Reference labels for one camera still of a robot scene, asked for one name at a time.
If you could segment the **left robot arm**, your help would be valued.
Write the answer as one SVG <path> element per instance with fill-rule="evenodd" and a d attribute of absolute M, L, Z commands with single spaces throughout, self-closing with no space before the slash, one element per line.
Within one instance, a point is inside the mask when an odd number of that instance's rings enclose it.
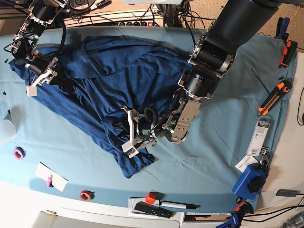
<path fill-rule="evenodd" d="M 158 116 L 146 108 L 140 115 L 123 107 L 126 118 L 116 128 L 128 138 L 127 145 L 153 145 L 158 139 L 174 144 L 185 141 L 191 121 L 199 114 L 201 99 L 213 96 L 232 66 L 237 49 L 271 19 L 281 4 L 280 0 L 229 0 L 197 40 L 174 93 L 173 110 Z"/>

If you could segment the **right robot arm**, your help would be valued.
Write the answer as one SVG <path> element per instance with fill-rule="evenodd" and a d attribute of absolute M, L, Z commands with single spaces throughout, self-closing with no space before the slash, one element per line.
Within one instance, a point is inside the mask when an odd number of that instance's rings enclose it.
<path fill-rule="evenodd" d="M 57 66 L 57 55 L 61 52 L 66 39 L 66 26 L 59 17 L 61 11 L 68 5 L 68 0 L 34 0 L 28 7 L 29 14 L 15 34 L 13 41 L 3 49 L 12 54 L 14 63 L 23 63 L 29 73 L 34 73 L 33 79 L 28 76 L 27 95 L 37 95 L 37 87 L 44 83 L 57 85 L 66 93 L 75 92 L 76 88 L 64 72 Z M 42 33 L 58 21 L 62 27 L 60 45 L 52 54 L 42 54 L 36 49 Z"/>

